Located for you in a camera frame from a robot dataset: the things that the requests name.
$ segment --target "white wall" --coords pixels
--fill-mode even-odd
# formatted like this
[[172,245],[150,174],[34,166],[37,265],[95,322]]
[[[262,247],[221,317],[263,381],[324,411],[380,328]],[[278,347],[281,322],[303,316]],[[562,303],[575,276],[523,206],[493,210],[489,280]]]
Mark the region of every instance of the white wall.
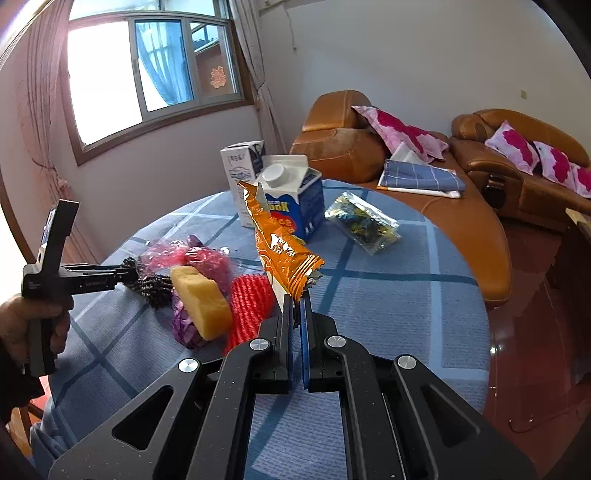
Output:
[[72,186],[80,214],[104,256],[139,228],[228,188],[219,151],[260,140],[252,106],[186,120],[142,135],[78,167],[63,112],[52,123],[51,152]]
[[317,0],[286,7],[296,52],[284,6],[264,14],[261,25],[267,81],[287,142],[318,96],[356,89],[403,121],[445,134],[460,113],[518,110],[591,151],[591,80],[532,0]]

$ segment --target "human hand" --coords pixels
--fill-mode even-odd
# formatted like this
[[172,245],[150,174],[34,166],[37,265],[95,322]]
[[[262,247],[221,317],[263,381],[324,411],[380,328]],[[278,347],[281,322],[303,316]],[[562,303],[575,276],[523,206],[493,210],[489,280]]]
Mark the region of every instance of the human hand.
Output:
[[15,295],[0,305],[0,340],[15,362],[24,364],[29,360],[27,328],[30,320],[55,319],[50,348],[53,353],[62,353],[66,348],[70,330],[69,310],[74,308],[72,297],[59,302],[24,299]]

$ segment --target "pink pillow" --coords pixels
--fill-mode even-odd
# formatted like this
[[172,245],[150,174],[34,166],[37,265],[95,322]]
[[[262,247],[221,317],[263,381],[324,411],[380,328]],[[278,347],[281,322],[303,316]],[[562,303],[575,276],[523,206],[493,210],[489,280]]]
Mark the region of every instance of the pink pillow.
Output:
[[391,153],[396,152],[400,144],[404,143],[426,163],[431,163],[430,156],[444,160],[443,151],[448,148],[448,145],[429,132],[404,125],[395,116],[372,106],[354,106],[352,108],[368,120],[378,135],[382,137]]
[[574,163],[570,164],[570,169],[574,177],[574,191],[581,197],[591,199],[591,171],[585,170]]
[[559,183],[572,191],[576,191],[573,173],[570,171],[569,158],[566,154],[558,150],[558,148],[551,147],[542,142],[534,142],[534,145],[540,154],[543,177],[554,183]]
[[528,175],[534,174],[534,168],[540,161],[534,147],[507,121],[484,144],[506,156],[518,170]]
[[426,130],[419,127],[413,127],[412,125],[407,125],[407,132],[410,132],[417,137],[418,142],[423,146],[427,155],[433,158],[438,158],[439,160],[445,160],[445,158],[443,158],[443,152],[449,148],[449,145],[443,140],[439,140]]

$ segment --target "window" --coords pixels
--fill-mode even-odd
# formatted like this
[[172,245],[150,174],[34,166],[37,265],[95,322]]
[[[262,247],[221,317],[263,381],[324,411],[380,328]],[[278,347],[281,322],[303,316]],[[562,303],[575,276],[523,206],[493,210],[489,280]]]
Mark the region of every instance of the window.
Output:
[[63,97],[78,165],[155,128],[252,103],[227,11],[225,0],[74,1]]

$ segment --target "person's sleeve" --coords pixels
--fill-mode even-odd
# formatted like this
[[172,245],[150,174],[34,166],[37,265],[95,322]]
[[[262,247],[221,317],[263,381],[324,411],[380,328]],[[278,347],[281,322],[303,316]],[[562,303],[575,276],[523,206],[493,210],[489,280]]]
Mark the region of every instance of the person's sleeve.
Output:
[[25,407],[32,398],[43,395],[43,387],[38,378],[24,375],[17,367],[4,344],[0,340],[0,422],[10,421],[15,407]]

